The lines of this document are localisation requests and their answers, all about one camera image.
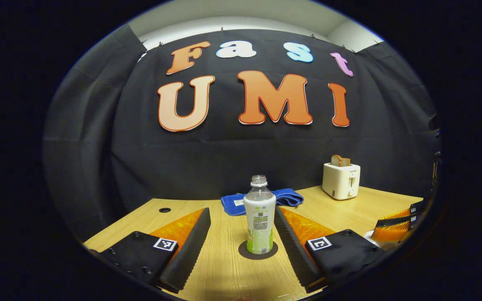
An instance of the black backdrop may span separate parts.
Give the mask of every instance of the black backdrop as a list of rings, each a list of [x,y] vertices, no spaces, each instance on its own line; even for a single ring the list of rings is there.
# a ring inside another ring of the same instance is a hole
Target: black backdrop
[[[220,44],[236,40],[251,42],[257,54],[215,55]],[[194,66],[166,75],[173,51],[203,41],[211,46]],[[285,42],[308,46],[314,61],[289,59]],[[431,186],[440,145],[428,122],[436,111],[423,83],[386,42],[355,55],[307,36],[245,29],[182,38],[149,50],[137,63],[144,52],[128,26],[117,29],[76,63],[48,112],[46,179],[82,240],[151,198],[218,199],[247,190],[253,174],[265,174],[271,189],[320,185],[322,165],[333,154],[361,166],[362,186],[413,196],[425,196]],[[330,53],[340,53],[354,76],[344,74]],[[247,70],[263,72],[275,87],[286,74],[305,77],[312,124],[269,118],[241,124],[245,86],[237,73]],[[176,102],[184,116],[193,110],[189,81],[209,75],[215,81],[206,120],[190,131],[162,128],[157,89],[184,83]],[[346,89],[345,128],[331,121],[331,82]]]
[[[75,241],[41,164],[46,110],[69,68],[150,6],[95,4],[0,6],[0,300],[153,298]],[[321,299],[482,300],[482,169],[469,164],[482,156],[482,2],[332,5],[392,41],[425,82],[444,129],[444,167],[425,223],[386,272]]]

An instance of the water bottle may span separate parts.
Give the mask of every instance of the water bottle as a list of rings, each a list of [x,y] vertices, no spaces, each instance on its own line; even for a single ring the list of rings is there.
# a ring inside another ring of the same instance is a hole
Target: water bottle
[[[249,238],[246,248],[257,255],[268,253],[273,248],[273,222],[276,196],[267,188],[265,176],[252,176],[252,189],[243,198]]]

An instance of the wooden table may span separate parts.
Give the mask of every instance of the wooden table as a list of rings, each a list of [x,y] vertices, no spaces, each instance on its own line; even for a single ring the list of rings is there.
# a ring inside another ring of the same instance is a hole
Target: wooden table
[[[381,217],[404,210],[419,197],[404,196],[360,187],[358,196],[350,200],[334,200],[321,186],[298,190],[304,202],[285,207],[334,231],[351,229],[364,235]],[[163,207],[171,208],[160,213]],[[239,255],[238,247],[246,237],[246,216],[231,217],[224,212],[220,200],[153,199],[96,234],[84,245],[102,252],[132,231],[150,233],[175,219],[209,207],[211,226],[195,268],[178,294],[189,301],[232,301],[249,297],[255,301],[293,301],[309,295],[298,282],[286,251],[273,230],[278,253],[263,260],[250,260]]]

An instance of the folded cloth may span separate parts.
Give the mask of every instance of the folded cloth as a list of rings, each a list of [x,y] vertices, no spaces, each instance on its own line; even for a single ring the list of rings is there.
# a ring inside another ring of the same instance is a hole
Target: folded cloth
[[[297,207],[304,201],[304,197],[291,188],[279,189],[271,192],[276,196],[277,206],[284,205]],[[231,196],[223,196],[220,198],[224,211],[233,217],[237,215],[245,215],[245,204],[243,203],[243,198],[245,196],[246,193],[237,193],[232,194]]]

